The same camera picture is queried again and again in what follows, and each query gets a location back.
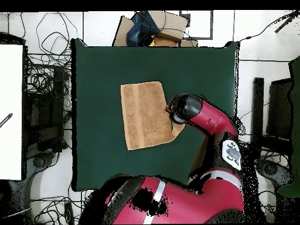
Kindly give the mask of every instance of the white board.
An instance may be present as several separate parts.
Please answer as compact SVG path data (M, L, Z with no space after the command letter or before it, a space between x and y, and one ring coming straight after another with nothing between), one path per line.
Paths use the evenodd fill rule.
M0 179L21 180L23 46L0 45Z

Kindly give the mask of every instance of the towel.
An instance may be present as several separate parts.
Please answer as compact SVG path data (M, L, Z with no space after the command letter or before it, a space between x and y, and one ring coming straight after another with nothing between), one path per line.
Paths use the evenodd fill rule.
M171 124L160 82L121 85L121 102L128 150L171 142L185 126Z

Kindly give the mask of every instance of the cardboard box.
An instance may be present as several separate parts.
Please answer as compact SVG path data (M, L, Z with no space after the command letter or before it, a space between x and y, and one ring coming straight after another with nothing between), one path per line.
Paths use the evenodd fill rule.
M197 40L182 40L180 44L181 47L196 47L197 45Z
M153 21L158 28L162 29L155 36L172 40L174 42L180 42L183 33L188 24L188 20L181 16L167 13L164 11L148 11Z
M127 33L133 26L132 20L122 16L112 46L127 46Z

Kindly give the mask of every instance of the white floor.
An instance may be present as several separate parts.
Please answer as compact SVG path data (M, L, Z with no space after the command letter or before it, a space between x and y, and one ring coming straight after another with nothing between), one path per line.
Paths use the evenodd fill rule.
M191 36L208 37L210 18L209 11L189 11L192 14ZM70 38L80 38L88 46L111 46L115 31L122 15L130 18L133 11L115 12L62 12L66 22ZM291 11L214 11L213 14L213 40L200 40L199 46L222 47L228 41L238 41L247 36L260 33L269 23L280 16L291 13ZM58 14L47 14L45 12L23 13L22 25L21 13L11 13L9 18L0 14L0 31L26 39L29 53L43 53L39 48L42 40L52 32L60 32L67 37L66 25ZM269 99L268 88L272 81L289 78L288 62L300 55L300 31L299 18L293 20L279 33L275 33L282 22L271 25L262 35L241 42L239 61L239 89L238 89L238 116L242 116L251 110L252 106L252 82L255 77L263 77L265 80L264 101ZM55 36L45 41L44 47L50 50ZM55 53L61 53L66 47L66 42L58 39L53 47ZM264 132L266 128L268 106L264 109ZM251 114L242 119L246 127L246 133L250 133ZM71 131L65 131L64 138L71 145ZM249 141L249 136L241 137L243 141ZM68 148L60 154L57 165L38 174L32 184L31 199L45 197L67 196L71 181L72 153ZM272 189L269 180L259 176L260 191ZM83 193L70 191L70 197L77 201L78 206L82 204ZM265 193L261 195L264 204L274 204L272 195ZM37 215L49 201L37 201L32 203L33 215ZM73 206L74 215L80 214L80 208ZM40 221L49 221L46 215Z

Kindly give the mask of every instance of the green table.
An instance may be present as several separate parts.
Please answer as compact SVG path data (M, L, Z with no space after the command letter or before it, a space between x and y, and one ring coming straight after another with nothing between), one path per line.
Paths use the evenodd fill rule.
M291 159L294 182L291 185L282 186L278 192L285 197L300 197L300 56L289 63L289 71L294 86L291 91L293 106L292 119L292 146Z
M167 101L203 94L232 116L237 46L86 47L72 40L73 190L99 189L118 173L186 183L202 133L186 127L169 144L128 151L120 85L160 81Z

